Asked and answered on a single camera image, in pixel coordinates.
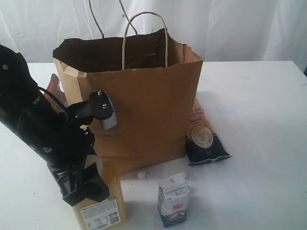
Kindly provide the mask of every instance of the small white object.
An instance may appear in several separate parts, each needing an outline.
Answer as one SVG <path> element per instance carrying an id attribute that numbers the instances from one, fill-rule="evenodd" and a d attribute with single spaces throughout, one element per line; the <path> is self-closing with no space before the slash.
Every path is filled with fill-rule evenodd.
<path id="1" fill-rule="evenodd" d="M 181 174 L 183 175 L 184 179 L 188 179 L 189 178 L 189 174 L 187 171 L 182 171 Z"/>
<path id="2" fill-rule="evenodd" d="M 140 178 L 140 179 L 145 179 L 145 177 L 146 177 L 146 172 L 145 172 L 145 171 L 140 171 L 140 172 L 138 173 L 138 178 Z"/>

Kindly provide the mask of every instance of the brown paper bag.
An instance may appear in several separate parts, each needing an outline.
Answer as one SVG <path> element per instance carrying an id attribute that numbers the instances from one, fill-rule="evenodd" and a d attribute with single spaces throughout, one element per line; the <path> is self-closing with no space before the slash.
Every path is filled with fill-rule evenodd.
<path id="1" fill-rule="evenodd" d="M 110 96 L 118 124 L 102 130 L 93 121 L 90 129 L 97 154 L 115 160 L 121 173 L 185 155 L 202 66 L 201 57 L 173 40 L 166 27 L 126 38 L 132 20 L 143 13 L 157 15 L 132 17 L 124 40 L 66 39 L 53 52 L 68 104 L 97 90 Z"/>

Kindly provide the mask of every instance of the black cable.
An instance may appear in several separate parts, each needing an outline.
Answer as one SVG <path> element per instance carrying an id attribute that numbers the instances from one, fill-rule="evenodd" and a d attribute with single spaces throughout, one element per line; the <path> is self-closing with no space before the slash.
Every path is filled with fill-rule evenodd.
<path id="1" fill-rule="evenodd" d="M 55 97 L 55 95 L 53 95 L 51 92 L 49 92 L 48 90 L 42 88 L 42 87 L 38 87 L 39 90 L 45 92 L 46 94 L 48 94 L 67 114 L 69 113 L 68 109 L 65 107 L 65 105 L 63 105 L 62 102 L 59 101 L 58 98 Z"/>

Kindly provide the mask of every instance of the screw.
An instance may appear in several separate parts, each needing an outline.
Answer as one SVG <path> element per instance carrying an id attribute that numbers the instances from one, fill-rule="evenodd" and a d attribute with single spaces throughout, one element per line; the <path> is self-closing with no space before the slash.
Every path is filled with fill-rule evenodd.
<path id="1" fill-rule="evenodd" d="M 103 109 L 107 109 L 108 107 L 109 107 L 109 106 L 107 106 L 107 104 L 103 104 L 103 105 L 102 105 L 102 108 L 103 108 Z"/>

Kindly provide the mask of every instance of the barcode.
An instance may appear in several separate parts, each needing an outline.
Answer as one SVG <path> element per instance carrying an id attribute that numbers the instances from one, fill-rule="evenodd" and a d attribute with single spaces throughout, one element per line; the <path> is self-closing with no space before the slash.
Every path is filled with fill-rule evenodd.
<path id="1" fill-rule="evenodd" d="M 115 224 L 115 223 L 119 222 L 119 217 L 110 218 L 110 222 L 111 222 L 111 224 Z"/>
<path id="2" fill-rule="evenodd" d="M 107 227 L 107 224 L 103 224 L 103 225 L 100 225 L 98 227 L 92 228 L 91 230 L 99 230 L 99 229 L 104 229 L 106 227 Z"/>

